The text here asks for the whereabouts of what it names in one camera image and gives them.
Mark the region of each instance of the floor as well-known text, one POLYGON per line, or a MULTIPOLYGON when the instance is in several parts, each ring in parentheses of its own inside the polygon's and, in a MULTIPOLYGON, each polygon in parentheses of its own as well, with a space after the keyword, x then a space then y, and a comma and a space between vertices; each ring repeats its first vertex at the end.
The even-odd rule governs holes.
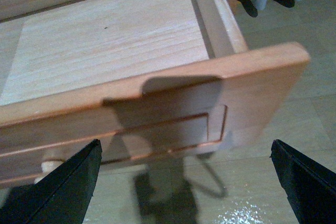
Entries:
MULTIPOLYGON (((84 223, 298 223, 270 148, 279 138, 336 171, 335 13, 336 0, 302 0, 291 9, 269 1, 257 18, 238 5, 236 19, 250 49, 297 41, 312 58, 260 142, 157 163, 150 174, 144 165, 101 173, 84 223), (146 204, 149 176, 172 197, 146 204), (182 193, 173 193, 179 182, 182 193)), ((0 199, 7 192, 0 190, 0 199)))

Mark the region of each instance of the wooden frame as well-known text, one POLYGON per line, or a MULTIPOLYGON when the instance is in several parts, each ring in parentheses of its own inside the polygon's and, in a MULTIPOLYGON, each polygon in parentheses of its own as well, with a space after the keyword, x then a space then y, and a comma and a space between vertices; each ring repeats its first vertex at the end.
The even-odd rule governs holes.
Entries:
POLYGON ((197 3, 216 59, 1 106, 0 186, 32 182, 41 162, 93 138, 102 169, 256 141, 308 54, 298 44, 247 51, 226 0, 197 3))

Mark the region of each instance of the tiled floor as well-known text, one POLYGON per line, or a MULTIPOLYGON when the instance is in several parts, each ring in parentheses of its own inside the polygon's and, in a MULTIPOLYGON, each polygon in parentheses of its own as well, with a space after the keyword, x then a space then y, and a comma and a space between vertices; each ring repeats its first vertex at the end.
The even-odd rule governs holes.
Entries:
POLYGON ((101 173, 84 223, 298 223, 270 147, 282 139, 336 171, 335 13, 336 0, 302 0, 291 9, 269 1, 257 18, 239 5, 236 19, 250 49, 298 41, 312 58, 260 142, 208 158, 185 158, 183 174, 179 161, 158 165, 151 173, 160 178, 158 186, 173 192, 185 182, 181 193, 150 206, 144 165, 101 173))

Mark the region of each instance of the wooden drawer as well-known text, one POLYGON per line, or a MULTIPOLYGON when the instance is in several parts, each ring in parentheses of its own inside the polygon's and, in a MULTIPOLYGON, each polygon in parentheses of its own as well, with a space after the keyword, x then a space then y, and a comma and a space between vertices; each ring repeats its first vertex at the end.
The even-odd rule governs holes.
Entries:
POLYGON ((248 51, 226 0, 83 0, 0 37, 2 187, 94 138, 106 169, 253 143, 309 61, 248 51))

